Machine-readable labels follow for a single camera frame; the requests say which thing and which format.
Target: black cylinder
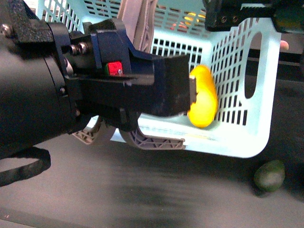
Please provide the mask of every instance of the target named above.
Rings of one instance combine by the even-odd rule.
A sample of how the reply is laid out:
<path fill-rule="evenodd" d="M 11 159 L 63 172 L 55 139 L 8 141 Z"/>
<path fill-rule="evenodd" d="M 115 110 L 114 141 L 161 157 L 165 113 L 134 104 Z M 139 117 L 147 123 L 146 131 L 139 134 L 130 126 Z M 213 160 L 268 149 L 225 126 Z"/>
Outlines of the black cylinder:
<path fill-rule="evenodd" d="M 0 35 L 0 158 L 73 125 L 69 98 L 60 94 L 48 67 L 57 66 L 55 60 L 34 45 L 19 47 Z"/>

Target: robotic arm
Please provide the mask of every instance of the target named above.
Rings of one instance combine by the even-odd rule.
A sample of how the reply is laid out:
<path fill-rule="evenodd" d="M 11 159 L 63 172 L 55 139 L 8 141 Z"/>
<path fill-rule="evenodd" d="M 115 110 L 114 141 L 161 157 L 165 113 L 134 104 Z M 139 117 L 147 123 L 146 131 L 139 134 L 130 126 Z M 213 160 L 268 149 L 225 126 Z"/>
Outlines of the robotic arm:
<path fill-rule="evenodd" d="M 195 100 L 188 58 L 135 50 L 120 20 L 69 34 L 22 0 L 0 9 L 0 157 L 80 131 L 95 115 L 130 132 L 140 113 L 172 116 Z"/>

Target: basket handle hole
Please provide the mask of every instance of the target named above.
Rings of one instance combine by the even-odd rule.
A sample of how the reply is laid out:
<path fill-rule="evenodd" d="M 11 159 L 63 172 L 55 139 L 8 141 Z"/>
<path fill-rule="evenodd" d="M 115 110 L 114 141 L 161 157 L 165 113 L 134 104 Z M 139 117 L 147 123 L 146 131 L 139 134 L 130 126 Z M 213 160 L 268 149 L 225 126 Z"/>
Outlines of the basket handle hole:
<path fill-rule="evenodd" d="M 245 72 L 245 97 L 252 98 L 257 86 L 257 72 L 259 66 L 259 50 L 261 50 L 262 33 L 258 32 L 252 38 L 250 51 L 247 58 Z"/>

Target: gray plastic part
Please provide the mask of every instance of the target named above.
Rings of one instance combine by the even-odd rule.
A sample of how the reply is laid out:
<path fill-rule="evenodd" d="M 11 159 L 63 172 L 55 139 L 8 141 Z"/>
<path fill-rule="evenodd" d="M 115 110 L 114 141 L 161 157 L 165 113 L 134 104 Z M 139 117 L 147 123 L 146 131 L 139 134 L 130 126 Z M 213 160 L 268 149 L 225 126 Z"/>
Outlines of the gray plastic part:
<path fill-rule="evenodd" d="M 108 142 L 115 133 L 116 128 L 108 126 L 100 116 L 95 116 L 91 121 L 96 121 L 93 127 L 88 126 L 73 135 L 87 145 L 102 145 Z"/>
<path fill-rule="evenodd" d="M 122 0 L 117 16 L 135 49 L 147 53 L 153 41 L 156 4 L 157 0 Z"/>
<path fill-rule="evenodd" d="M 183 150 L 186 148 L 183 145 L 184 139 L 147 136 L 142 133 L 140 128 L 133 132 L 121 130 L 119 132 L 126 143 L 142 150 Z"/>
<path fill-rule="evenodd" d="M 118 12 L 126 27 L 128 38 L 135 49 L 149 53 L 154 35 L 154 14 L 157 0 L 122 0 Z M 127 144 L 142 150 L 182 150 L 184 139 L 163 138 L 144 135 L 138 127 L 135 131 L 120 135 Z"/>

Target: red switch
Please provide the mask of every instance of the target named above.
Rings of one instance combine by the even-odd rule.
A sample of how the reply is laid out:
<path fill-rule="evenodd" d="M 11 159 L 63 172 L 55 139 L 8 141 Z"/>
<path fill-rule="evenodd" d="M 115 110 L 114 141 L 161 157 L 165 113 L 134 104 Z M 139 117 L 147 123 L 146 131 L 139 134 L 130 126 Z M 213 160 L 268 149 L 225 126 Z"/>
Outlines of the red switch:
<path fill-rule="evenodd" d="M 117 75 L 122 75 L 123 74 L 123 65 L 121 62 L 112 62 L 108 63 L 108 72 L 109 75 L 111 76 L 117 76 Z"/>

